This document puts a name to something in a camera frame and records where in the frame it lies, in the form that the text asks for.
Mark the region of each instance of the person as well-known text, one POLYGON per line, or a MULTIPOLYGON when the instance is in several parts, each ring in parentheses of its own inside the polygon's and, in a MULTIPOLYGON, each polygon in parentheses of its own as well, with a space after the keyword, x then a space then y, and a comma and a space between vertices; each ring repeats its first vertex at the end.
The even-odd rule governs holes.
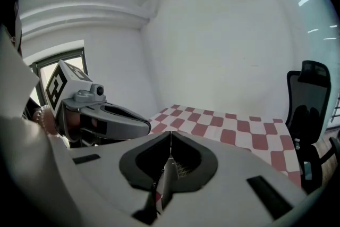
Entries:
MULTIPOLYGON (((18 15, 18 0, 4 0, 4 6, 14 6, 14 9, 7 9, 2 14, 3 24, 7 34, 11 37, 13 46, 21 54, 21 22, 18 15)), ((47 135, 56 136, 56 122, 53 113, 48 105, 40 107, 33 99, 29 99, 25 107, 23 117, 38 123, 47 135)), ((66 111, 66 121, 69 129, 76 129, 80 126, 80 114, 76 112, 66 111)))

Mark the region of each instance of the table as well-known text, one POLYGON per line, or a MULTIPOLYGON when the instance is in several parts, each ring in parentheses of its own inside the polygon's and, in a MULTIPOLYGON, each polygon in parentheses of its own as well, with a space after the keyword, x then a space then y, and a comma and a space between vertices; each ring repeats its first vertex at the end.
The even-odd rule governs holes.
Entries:
POLYGON ((149 122, 150 133, 182 131, 246 149, 301 187, 298 158, 282 119, 173 105, 153 116, 149 122))

